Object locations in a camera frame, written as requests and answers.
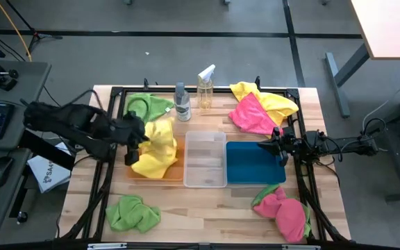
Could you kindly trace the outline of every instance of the yellow cloth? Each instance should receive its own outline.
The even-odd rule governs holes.
[[[132,170],[147,178],[163,178],[166,169],[174,164],[177,152],[177,141],[172,133],[174,118],[146,123],[145,135],[149,141],[139,145],[140,159],[132,164]]]
[[[253,93],[277,126],[282,124],[285,117],[299,110],[299,107],[288,98],[281,97],[278,94],[258,91],[255,83],[239,82],[237,84],[230,84],[229,87],[238,101],[241,101],[249,93]]]

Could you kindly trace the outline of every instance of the blue tray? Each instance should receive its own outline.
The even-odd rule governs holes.
[[[257,142],[226,143],[228,183],[278,184],[286,181],[285,168]]]

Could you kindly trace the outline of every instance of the pink cloth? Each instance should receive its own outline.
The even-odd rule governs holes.
[[[263,217],[276,219],[277,226],[288,242],[299,242],[305,233],[305,211],[296,199],[287,198],[282,187],[268,194],[253,209]]]
[[[239,102],[237,108],[229,113],[229,118],[245,133],[271,135],[277,126],[253,93],[249,93]]]

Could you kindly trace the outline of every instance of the green cloth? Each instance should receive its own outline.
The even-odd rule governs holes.
[[[302,204],[303,211],[305,212],[305,231],[303,232],[303,236],[307,238],[311,232],[311,224],[310,224],[310,209],[309,207]]]
[[[157,207],[144,205],[138,195],[124,195],[117,204],[106,208],[106,217],[113,231],[136,228],[146,233],[160,222],[161,212]]]
[[[128,98],[123,114],[128,111],[135,111],[136,115],[146,124],[164,115],[166,108],[172,107],[174,107],[172,101],[156,97],[153,94],[137,93]]]
[[[268,185],[267,187],[265,187],[265,189],[260,191],[260,193],[257,194],[256,198],[254,198],[253,202],[251,203],[251,207],[260,205],[263,198],[265,198],[265,196],[267,196],[268,194],[274,193],[274,191],[276,191],[277,188],[278,188],[278,184]]]

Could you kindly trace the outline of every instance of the plastic tray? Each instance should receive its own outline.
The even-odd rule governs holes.
[[[285,168],[257,142],[226,144],[227,177],[232,184],[277,184],[286,181]]]
[[[224,188],[226,180],[226,134],[188,131],[185,145],[185,178],[189,188]]]
[[[182,181],[185,168],[185,138],[176,137],[177,141],[177,161],[167,168],[163,178],[147,178],[141,174],[135,173],[131,167],[126,169],[126,177],[134,181]]]

